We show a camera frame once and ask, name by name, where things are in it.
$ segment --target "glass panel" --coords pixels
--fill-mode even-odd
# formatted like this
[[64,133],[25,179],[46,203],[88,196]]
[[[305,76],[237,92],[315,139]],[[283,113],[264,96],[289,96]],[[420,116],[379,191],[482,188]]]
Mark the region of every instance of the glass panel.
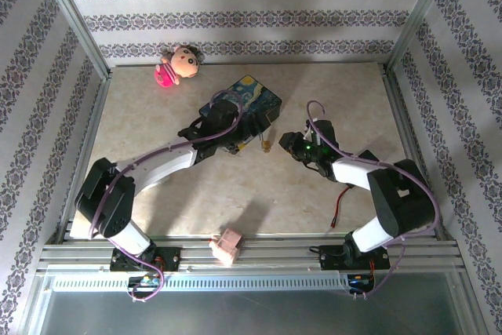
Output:
[[443,274],[395,275],[368,300],[341,292],[53,292],[42,333],[92,334],[461,333]]

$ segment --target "pink clothing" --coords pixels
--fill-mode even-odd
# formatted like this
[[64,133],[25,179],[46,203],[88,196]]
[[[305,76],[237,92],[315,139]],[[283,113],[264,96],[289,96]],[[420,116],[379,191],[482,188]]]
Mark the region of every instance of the pink clothing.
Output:
[[160,86],[172,86],[176,81],[176,72],[174,72],[171,63],[162,64],[160,71],[155,70],[155,80]]

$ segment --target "robotic arm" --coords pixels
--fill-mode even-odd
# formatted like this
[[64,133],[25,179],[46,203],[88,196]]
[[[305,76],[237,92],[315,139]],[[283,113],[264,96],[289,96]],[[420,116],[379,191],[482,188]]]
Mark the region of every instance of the robotic arm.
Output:
[[[176,255],[174,258],[164,257],[161,248],[131,220],[134,197],[167,179],[171,173],[211,157],[219,147],[232,154],[238,153],[242,143],[262,133],[273,120],[260,113],[239,117],[237,106],[228,100],[218,100],[207,116],[201,116],[182,129],[171,143],[125,161],[112,163],[106,158],[97,160],[77,195],[75,205],[93,224],[92,229],[96,228],[103,237],[140,260],[147,263],[156,259],[179,260],[179,255],[177,258]],[[223,134],[233,122],[238,122],[235,128]],[[113,185],[113,190],[103,205],[101,202],[110,185]],[[118,268],[122,271],[144,269],[139,264],[127,266],[127,258],[121,255],[115,259],[118,262],[113,263],[120,264]]]
[[[338,147],[330,121],[316,120],[314,124],[331,144]],[[358,260],[364,260],[369,253],[393,239],[433,222],[435,208],[417,183],[394,169],[343,157],[311,129],[309,121],[306,129],[305,134],[285,133],[279,144],[295,160],[328,180],[370,190],[373,197],[376,216],[345,237],[343,256],[346,266],[354,266]],[[364,151],[359,157],[378,161],[370,151]],[[310,167],[310,164],[315,164],[317,169]],[[404,159],[394,166],[425,185],[424,178],[412,160]]]

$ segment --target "starry night box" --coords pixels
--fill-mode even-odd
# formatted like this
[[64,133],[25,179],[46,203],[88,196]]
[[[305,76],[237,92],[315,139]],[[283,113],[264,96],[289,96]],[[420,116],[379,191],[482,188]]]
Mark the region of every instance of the starry night box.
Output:
[[[230,86],[228,90],[237,92],[242,97],[244,115],[239,125],[247,128],[247,133],[250,138],[245,140],[245,144],[249,143],[256,135],[265,131],[270,124],[279,117],[281,109],[281,99],[273,92],[259,83],[252,76],[244,76],[234,85]],[[219,99],[228,100],[237,104],[234,96],[228,93],[220,94],[215,101]],[[198,111],[203,117],[209,113],[209,103],[204,105]]]

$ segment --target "red wire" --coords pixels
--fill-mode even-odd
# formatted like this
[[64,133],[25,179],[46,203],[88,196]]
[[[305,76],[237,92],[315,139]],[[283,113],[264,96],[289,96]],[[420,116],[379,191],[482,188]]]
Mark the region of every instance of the red wire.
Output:
[[369,261],[369,268],[371,270],[371,277],[369,278],[369,280],[373,280],[373,276],[375,274],[375,262],[373,262],[372,260]]
[[164,268],[166,268],[166,263],[161,257],[156,257],[154,259],[155,262],[160,262],[160,271],[164,272]]
[[340,209],[340,200],[342,199],[342,196],[348,191],[349,187],[345,188],[339,195],[338,199],[336,200],[336,208],[335,208],[335,216],[331,220],[331,228],[334,228],[336,225],[336,220],[338,219],[338,211]]

